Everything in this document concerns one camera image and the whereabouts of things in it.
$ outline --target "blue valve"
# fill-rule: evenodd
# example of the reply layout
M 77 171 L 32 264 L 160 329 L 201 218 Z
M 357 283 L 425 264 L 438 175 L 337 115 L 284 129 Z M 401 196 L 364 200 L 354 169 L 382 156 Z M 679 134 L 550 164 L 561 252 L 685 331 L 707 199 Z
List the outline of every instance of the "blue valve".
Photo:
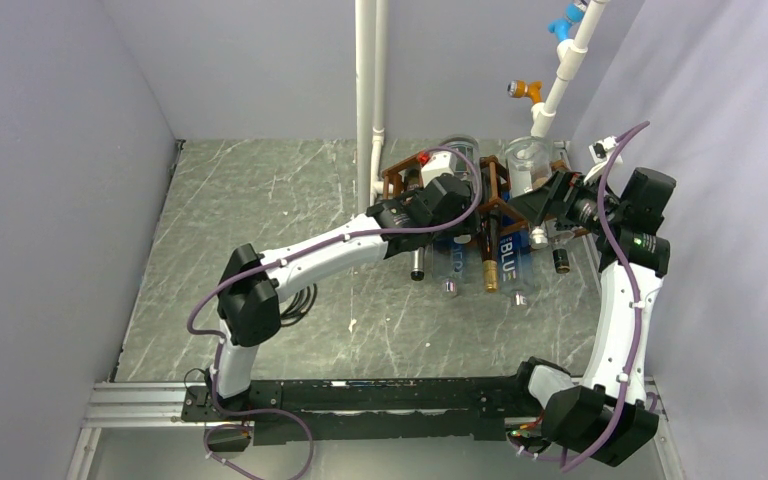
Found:
M 567 5 L 563 18 L 559 18 L 549 24 L 549 33 L 554 33 L 558 37 L 558 43 L 569 38 L 569 31 L 573 25 L 584 18 L 584 10 L 575 3 Z

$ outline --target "white arm segment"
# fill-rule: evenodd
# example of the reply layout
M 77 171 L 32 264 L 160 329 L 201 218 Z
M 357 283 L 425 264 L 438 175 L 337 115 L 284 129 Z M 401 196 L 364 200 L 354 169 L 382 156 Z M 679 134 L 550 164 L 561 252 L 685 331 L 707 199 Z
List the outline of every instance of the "white arm segment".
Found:
M 649 335 L 649 318 L 655 298 L 664 280 L 655 276 L 655 272 L 639 265 L 631 265 L 640 297 L 643 300 L 643 325 L 640 332 L 640 344 L 634 360 L 634 369 L 629 375 L 626 403 L 634 405 L 638 400 L 645 401 L 646 390 L 643 384 L 643 360 L 646 357 L 646 337 Z M 619 395 L 620 384 L 617 376 L 622 373 L 628 352 L 634 338 L 634 302 L 631 283 L 625 270 L 618 262 L 608 265 L 602 271 L 602 309 L 599 313 L 599 326 L 596 328 L 596 344 L 590 355 L 590 363 L 584 372 L 581 384 L 587 388 L 595 385 L 605 387 L 605 393 L 613 398 Z
M 266 250 L 262 252 L 261 263 L 274 262 L 336 235 L 379 228 L 381 226 L 374 218 L 357 215 L 345 225 L 330 232 L 290 247 Z M 349 267 L 383 260 L 386 254 L 387 242 L 382 240 L 380 235 L 369 235 L 351 238 L 348 242 L 331 244 L 315 253 L 287 262 L 283 267 L 269 269 L 266 274 L 270 279 L 278 281 L 275 291 L 278 293 L 278 301 L 284 302 L 292 298 L 296 292 L 329 275 Z M 231 338 L 224 320 L 219 321 L 219 328 L 225 333 L 226 338 Z M 219 358 L 219 381 L 216 384 L 216 390 L 220 396 L 233 397 L 249 388 L 257 348 L 258 346 L 243 347 L 233 345 L 231 342 L 225 343 L 222 356 Z

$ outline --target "gray marble surface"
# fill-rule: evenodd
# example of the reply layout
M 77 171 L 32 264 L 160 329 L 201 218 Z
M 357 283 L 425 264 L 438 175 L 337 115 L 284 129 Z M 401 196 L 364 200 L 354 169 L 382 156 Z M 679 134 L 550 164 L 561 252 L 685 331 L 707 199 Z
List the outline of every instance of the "gray marble surface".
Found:
M 388 141 L 384 165 L 429 140 Z M 501 141 L 483 141 L 482 154 Z M 117 381 L 180 380 L 213 358 L 215 338 L 184 323 L 239 245 L 290 245 L 347 221 L 355 210 L 355 142 L 187 142 L 172 180 L 120 357 Z M 480 283 L 452 299 L 433 279 L 412 282 L 407 254 L 319 283 L 300 324 L 261 346 L 255 378 L 503 375 L 531 355 L 581 374 L 593 346 L 599 294 L 582 240 L 572 272 L 557 275 L 550 251 L 534 255 L 539 292 L 510 307 Z M 477 258 L 471 263 L 477 270 Z M 215 300 L 197 325 L 215 328 Z

